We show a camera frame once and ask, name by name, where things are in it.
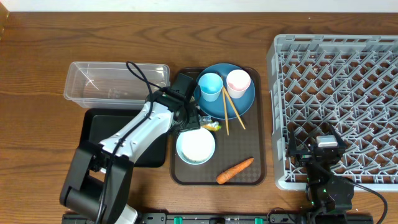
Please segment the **yellow green snack wrapper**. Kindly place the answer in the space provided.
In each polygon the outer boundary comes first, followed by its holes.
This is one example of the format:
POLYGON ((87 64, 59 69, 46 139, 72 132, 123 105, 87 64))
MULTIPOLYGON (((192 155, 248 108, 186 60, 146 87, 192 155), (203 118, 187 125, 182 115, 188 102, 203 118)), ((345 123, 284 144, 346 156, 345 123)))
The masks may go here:
POLYGON ((221 129, 221 125, 217 121, 213 121, 211 116, 201 116, 200 126, 209 131, 218 131, 221 129))

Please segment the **light blue rice bowl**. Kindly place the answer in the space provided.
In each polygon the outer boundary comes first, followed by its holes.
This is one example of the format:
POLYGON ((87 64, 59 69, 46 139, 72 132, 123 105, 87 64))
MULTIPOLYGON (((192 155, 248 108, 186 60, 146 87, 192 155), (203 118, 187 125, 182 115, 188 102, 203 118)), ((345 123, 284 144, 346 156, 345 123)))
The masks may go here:
POLYGON ((206 163, 213 156, 215 147, 214 136, 205 128, 181 132, 175 144, 178 156, 190 165, 206 163))

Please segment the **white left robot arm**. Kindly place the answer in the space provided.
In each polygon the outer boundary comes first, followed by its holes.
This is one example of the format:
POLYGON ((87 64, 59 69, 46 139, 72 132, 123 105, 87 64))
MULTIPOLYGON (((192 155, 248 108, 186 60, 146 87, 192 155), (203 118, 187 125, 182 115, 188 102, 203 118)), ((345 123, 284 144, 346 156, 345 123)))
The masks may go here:
POLYGON ((60 193, 60 204, 95 223, 135 223, 127 204, 133 168, 159 138, 176 129, 200 127, 191 93, 156 91, 128 124, 99 144, 76 149, 60 193))

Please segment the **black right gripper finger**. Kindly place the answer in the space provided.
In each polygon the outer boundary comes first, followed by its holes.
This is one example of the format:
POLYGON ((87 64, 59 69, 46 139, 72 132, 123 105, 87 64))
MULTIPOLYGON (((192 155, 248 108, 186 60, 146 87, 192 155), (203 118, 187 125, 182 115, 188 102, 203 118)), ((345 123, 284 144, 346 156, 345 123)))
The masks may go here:
POLYGON ((329 124, 328 129, 329 129, 329 133, 335 137, 336 142, 337 142, 337 147, 339 149, 347 149, 348 145, 344 142, 344 140, 342 140, 340 135, 336 132, 334 126, 332 124, 329 124))
POLYGON ((294 133, 294 128, 289 131, 289 142, 287 146, 287 157, 296 157, 299 154, 297 149, 296 136, 294 133))

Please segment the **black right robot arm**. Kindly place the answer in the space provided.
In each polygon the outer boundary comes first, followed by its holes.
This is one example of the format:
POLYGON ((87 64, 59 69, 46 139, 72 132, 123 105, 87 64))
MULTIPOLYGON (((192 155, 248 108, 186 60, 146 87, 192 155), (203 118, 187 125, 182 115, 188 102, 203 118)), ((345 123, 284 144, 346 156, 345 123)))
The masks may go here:
POLYGON ((315 138, 314 144, 299 149, 294 131, 289 132, 287 155, 294 159, 296 167, 304 167, 307 173, 306 194, 313 208, 302 218, 307 223, 348 223, 346 211, 352 209, 354 187, 345 177, 332 174, 330 167, 341 160, 347 144, 332 125, 328 134, 315 138))

